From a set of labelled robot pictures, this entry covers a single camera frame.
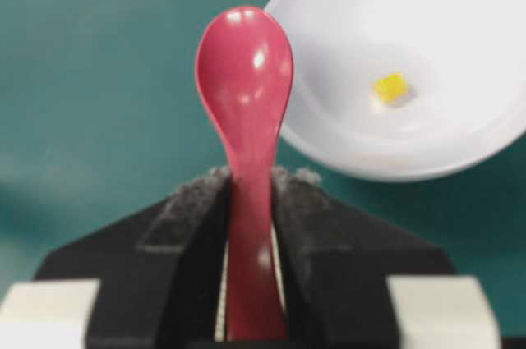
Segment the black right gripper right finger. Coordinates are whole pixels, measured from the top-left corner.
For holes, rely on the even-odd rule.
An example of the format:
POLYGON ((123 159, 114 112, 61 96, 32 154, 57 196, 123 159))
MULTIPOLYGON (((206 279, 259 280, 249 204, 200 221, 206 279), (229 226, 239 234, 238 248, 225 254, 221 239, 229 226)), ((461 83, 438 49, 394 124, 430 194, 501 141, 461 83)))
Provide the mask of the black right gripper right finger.
POLYGON ((454 275, 438 246, 325 193, 314 172, 272 170, 274 228, 292 341, 398 348, 386 279, 454 275))

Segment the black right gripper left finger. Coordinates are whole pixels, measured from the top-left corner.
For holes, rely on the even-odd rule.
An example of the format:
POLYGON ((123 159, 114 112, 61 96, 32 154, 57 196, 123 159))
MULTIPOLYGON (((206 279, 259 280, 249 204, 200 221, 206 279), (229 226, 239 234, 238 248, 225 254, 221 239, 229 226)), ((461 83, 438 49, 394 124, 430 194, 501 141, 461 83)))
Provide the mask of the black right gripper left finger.
POLYGON ((230 172, 218 167, 51 251, 35 280, 96 278, 88 348, 213 348, 230 172))

